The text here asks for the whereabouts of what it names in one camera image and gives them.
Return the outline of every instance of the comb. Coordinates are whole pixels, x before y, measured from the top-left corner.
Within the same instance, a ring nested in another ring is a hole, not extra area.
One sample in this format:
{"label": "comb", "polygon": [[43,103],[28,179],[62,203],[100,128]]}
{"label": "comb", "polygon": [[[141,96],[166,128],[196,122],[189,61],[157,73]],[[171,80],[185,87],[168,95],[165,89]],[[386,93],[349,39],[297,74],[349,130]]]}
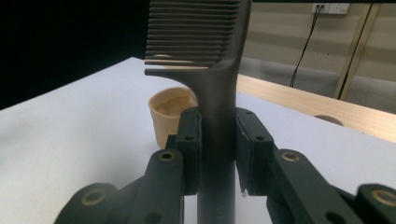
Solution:
{"label": "comb", "polygon": [[148,76],[188,86],[202,115],[198,223],[234,223],[235,94],[251,1],[151,0]]}

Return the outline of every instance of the white table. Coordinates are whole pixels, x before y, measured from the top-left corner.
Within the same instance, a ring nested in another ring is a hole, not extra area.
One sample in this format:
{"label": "white table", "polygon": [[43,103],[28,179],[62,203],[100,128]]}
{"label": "white table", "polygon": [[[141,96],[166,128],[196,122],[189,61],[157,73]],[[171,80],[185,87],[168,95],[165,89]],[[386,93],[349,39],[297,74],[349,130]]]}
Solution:
{"label": "white table", "polygon": [[[94,182],[121,188],[141,176],[158,149],[148,100],[180,84],[144,76],[131,58],[35,99],[0,111],[0,222],[52,223],[70,197]],[[307,156],[333,185],[396,188],[396,144],[238,93],[279,148]],[[196,223],[194,197],[186,223]],[[265,198],[243,198],[236,223],[271,223]]]}

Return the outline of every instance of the electrical socket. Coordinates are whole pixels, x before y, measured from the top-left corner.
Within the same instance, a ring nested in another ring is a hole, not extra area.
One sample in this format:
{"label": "electrical socket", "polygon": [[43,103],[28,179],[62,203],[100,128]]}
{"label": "electrical socket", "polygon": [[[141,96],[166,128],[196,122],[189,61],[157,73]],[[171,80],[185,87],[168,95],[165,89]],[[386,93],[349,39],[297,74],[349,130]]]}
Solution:
{"label": "electrical socket", "polygon": [[317,12],[317,7],[322,7],[320,14],[329,14],[330,3],[314,3],[312,4],[312,13]]}
{"label": "electrical socket", "polygon": [[329,7],[329,14],[347,14],[347,9],[349,8],[349,3],[331,3]]}

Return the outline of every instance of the brown cup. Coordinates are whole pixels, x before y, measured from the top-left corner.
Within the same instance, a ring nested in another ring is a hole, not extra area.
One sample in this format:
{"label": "brown cup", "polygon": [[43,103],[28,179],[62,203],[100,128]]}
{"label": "brown cup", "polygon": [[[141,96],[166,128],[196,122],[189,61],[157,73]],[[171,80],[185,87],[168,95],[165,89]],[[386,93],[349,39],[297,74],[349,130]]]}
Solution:
{"label": "brown cup", "polygon": [[171,88],[152,96],[148,101],[157,145],[165,148],[169,134],[176,134],[180,113],[196,106],[195,96],[188,88]]}

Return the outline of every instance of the power cord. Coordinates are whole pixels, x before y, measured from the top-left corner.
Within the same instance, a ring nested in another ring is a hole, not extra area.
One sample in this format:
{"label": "power cord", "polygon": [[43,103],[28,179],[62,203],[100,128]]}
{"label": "power cord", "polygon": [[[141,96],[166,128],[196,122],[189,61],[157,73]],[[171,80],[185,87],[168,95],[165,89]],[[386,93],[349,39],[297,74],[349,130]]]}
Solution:
{"label": "power cord", "polygon": [[304,46],[304,49],[303,49],[303,53],[301,54],[301,57],[300,57],[300,61],[297,63],[296,69],[294,69],[293,76],[291,77],[290,86],[292,88],[294,88],[294,80],[295,80],[295,78],[297,76],[298,67],[300,66],[300,62],[301,62],[301,60],[304,57],[306,46],[308,46],[309,39],[311,39],[311,35],[314,32],[315,24],[317,23],[317,19],[318,19],[319,13],[320,13],[320,11],[322,9],[323,9],[323,5],[317,5],[317,9],[315,10],[315,14],[314,14],[314,19],[312,20],[311,32],[309,33],[309,37],[306,40],[306,43],[305,43],[305,46]]}

